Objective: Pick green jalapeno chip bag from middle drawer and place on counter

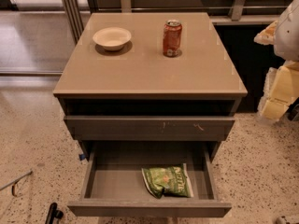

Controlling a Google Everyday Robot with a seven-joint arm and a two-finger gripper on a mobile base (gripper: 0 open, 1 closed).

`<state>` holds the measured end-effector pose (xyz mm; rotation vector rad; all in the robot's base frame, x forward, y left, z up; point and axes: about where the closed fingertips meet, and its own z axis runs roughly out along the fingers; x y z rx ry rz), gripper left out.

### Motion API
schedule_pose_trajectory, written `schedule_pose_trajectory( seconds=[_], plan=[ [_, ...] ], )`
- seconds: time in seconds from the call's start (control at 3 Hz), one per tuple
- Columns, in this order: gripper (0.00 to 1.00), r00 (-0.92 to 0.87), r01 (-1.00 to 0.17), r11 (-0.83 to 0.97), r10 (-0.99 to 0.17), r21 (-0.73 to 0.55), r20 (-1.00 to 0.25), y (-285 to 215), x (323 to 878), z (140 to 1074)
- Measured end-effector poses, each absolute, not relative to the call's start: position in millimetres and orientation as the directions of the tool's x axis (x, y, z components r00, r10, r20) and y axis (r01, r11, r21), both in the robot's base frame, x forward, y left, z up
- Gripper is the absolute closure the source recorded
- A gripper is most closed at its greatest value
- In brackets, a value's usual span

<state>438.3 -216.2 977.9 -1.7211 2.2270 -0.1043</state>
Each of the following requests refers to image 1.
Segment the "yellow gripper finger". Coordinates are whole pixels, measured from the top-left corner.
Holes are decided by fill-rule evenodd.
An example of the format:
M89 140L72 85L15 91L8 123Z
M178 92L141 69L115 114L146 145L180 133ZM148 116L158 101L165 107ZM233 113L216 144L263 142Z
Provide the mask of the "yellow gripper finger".
M286 61L280 68L270 67L258 104L258 115L262 119L279 121L298 98L299 62Z
M274 44L274 34L278 25L278 21L273 21L260 33L254 37L254 42L260 45L273 45Z

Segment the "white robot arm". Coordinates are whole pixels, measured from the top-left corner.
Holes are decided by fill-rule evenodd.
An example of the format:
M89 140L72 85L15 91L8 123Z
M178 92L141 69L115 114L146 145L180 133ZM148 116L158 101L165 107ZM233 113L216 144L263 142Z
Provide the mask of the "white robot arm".
M269 69L257 112L261 119L277 122L299 98L299 0L293 0L254 42L272 45L275 55L284 60L279 68Z

